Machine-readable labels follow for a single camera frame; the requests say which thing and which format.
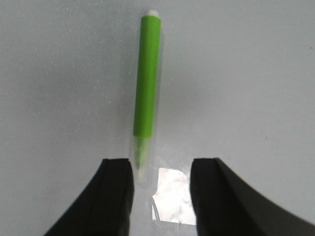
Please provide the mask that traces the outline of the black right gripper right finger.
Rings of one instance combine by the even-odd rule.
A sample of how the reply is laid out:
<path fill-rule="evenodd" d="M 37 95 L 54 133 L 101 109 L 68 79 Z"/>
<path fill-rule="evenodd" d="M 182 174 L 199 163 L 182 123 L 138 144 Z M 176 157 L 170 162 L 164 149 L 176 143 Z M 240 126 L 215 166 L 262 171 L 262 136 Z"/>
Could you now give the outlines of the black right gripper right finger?
<path fill-rule="evenodd" d="M 219 158 L 194 159 L 190 195 L 199 236 L 313 236 L 315 226 L 257 192 Z"/>

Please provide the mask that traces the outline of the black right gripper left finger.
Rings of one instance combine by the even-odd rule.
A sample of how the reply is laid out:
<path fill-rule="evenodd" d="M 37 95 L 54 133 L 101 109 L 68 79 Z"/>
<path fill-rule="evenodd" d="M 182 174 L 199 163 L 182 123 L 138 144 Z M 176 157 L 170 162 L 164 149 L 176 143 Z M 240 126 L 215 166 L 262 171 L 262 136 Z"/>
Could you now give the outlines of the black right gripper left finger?
<path fill-rule="evenodd" d="M 85 189 L 47 236 L 127 236 L 134 197 L 128 159 L 103 159 Z"/>

